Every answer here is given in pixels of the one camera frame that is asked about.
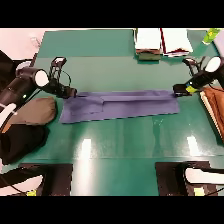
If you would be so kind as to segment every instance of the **white paper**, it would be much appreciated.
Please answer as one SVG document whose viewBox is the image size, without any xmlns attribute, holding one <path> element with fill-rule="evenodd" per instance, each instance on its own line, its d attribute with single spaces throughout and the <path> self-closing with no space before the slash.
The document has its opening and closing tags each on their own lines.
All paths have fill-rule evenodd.
<svg viewBox="0 0 224 224">
<path fill-rule="evenodd" d="M 138 28 L 136 49 L 160 49 L 159 28 Z"/>
<path fill-rule="evenodd" d="M 166 53 L 182 49 L 193 52 L 190 41 L 187 37 L 185 28 L 163 28 L 163 37 L 166 47 Z"/>
</svg>

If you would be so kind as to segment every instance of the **stack of paper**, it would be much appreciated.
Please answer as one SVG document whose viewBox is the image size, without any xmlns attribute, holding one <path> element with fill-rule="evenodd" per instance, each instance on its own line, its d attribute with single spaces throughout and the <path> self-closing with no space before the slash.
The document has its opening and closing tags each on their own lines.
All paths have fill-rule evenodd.
<svg viewBox="0 0 224 224">
<path fill-rule="evenodd" d="M 139 60 L 159 60 L 161 33 L 159 28 L 137 28 L 134 32 L 136 54 Z"/>
<path fill-rule="evenodd" d="M 193 52 L 185 28 L 160 28 L 163 55 L 168 57 L 184 56 Z"/>
</svg>

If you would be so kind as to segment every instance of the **table surface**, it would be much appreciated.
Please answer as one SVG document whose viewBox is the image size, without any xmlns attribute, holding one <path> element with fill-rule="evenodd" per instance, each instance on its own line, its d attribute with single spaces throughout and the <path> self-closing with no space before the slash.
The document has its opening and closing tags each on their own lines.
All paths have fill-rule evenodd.
<svg viewBox="0 0 224 224">
<path fill-rule="evenodd" d="M 213 44 L 201 43 L 205 31 L 188 31 L 196 58 L 216 56 Z M 46 32 L 35 67 L 49 71 L 56 56 L 67 58 L 63 70 L 82 91 L 167 89 L 189 78 L 181 58 L 138 62 L 131 30 Z M 61 82 L 68 83 L 66 75 Z M 37 97 L 49 94 L 41 92 Z M 44 147 L 21 162 L 73 163 L 71 195 L 158 195 L 155 162 L 208 160 L 223 168 L 224 148 L 199 95 L 178 99 L 180 113 L 48 127 Z"/>
</svg>

